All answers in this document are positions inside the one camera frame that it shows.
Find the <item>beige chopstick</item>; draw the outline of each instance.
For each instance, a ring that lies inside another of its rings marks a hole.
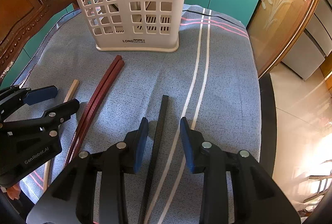
[[[71,84],[71,87],[68,90],[68,93],[64,99],[64,103],[71,100],[76,92],[76,89],[78,85],[80,84],[79,80],[74,80],[73,83]],[[51,159],[45,163],[45,169],[44,169],[44,183],[43,183],[43,193],[46,191],[46,189],[49,187],[49,171],[51,167]]]

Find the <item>floor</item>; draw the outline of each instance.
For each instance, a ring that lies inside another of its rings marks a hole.
[[[297,210],[310,210],[319,181],[309,175],[332,170],[332,99],[320,69],[303,81],[283,64],[271,72],[277,112],[277,150],[273,179]]]

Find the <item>pink stripe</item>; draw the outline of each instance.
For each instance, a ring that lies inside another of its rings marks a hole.
[[[181,17],[181,18],[184,19],[184,20],[186,20],[186,21],[196,21],[196,20],[201,20],[201,19],[188,19],[188,18],[184,18],[184,17]],[[211,21],[211,22],[215,22],[215,23],[217,23],[217,24],[224,24],[224,25],[226,25],[226,26],[229,26],[229,27],[231,27],[231,28],[233,28],[233,29],[236,29],[236,30],[238,30],[238,31],[240,31],[240,32],[242,32],[242,33],[248,35],[247,32],[242,31],[242,30],[240,30],[240,29],[238,29],[238,28],[236,28],[236,27],[234,27],[234,26],[231,26],[231,25],[229,25],[229,24],[222,23],[222,22],[217,22],[217,21],[215,21],[215,20],[210,20],[210,21]]]
[[[189,25],[189,24],[209,24],[209,23],[191,22],[191,23],[180,24],[180,25],[181,25],[181,26],[187,26],[187,25]],[[240,34],[240,33],[238,33],[238,32],[235,32],[235,31],[229,30],[229,29],[227,29],[227,28],[225,28],[225,27],[223,27],[223,26],[220,26],[220,25],[218,25],[218,24],[211,24],[211,25],[212,25],[212,26],[218,26],[218,27],[221,27],[221,28],[225,29],[226,31],[229,31],[229,32],[235,33],[235,34],[237,34],[237,35],[240,35],[240,36],[246,37],[248,40],[250,40],[249,37],[248,37],[247,35],[242,35],[242,34]]]
[[[40,177],[39,174],[37,174],[37,172],[34,170],[34,174],[37,175],[37,177],[40,179],[40,181],[42,181],[44,183],[44,180]]]
[[[29,175],[34,180],[34,182],[37,184],[37,186],[39,186],[43,190],[43,187],[37,182],[37,180],[32,176],[32,174],[29,174]]]

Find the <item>metal screw head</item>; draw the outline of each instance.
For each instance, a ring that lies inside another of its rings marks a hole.
[[[78,156],[81,158],[81,159],[84,159],[86,158],[87,156],[89,155],[89,153],[87,151],[81,151]]]
[[[117,143],[117,148],[118,149],[125,149],[127,144],[125,142],[119,142]]]
[[[51,130],[51,131],[49,132],[49,135],[50,135],[51,137],[55,137],[56,135],[58,135],[58,133],[57,133],[55,130]]]
[[[242,156],[243,158],[247,158],[248,156],[250,156],[250,154],[247,150],[241,150],[240,156]]]
[[[210,142],[202,142],[202,146],[205,149],[209,149],[212,147],[212,144]]]

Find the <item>longstar logo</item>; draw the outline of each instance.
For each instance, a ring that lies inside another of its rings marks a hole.
[[[30,163],[31,161],[35,160],[36,158],[40,157],[42,154],[46,153],[49,150],[49,147],[45,147],[45,149],[41,150],[39,153],[33,155],[31,158],[24,161],[25,164]]]
[[[122,42],[145,43],[145,40],[142,40],[142,39],[133,39],[133,40],[122,40]]]

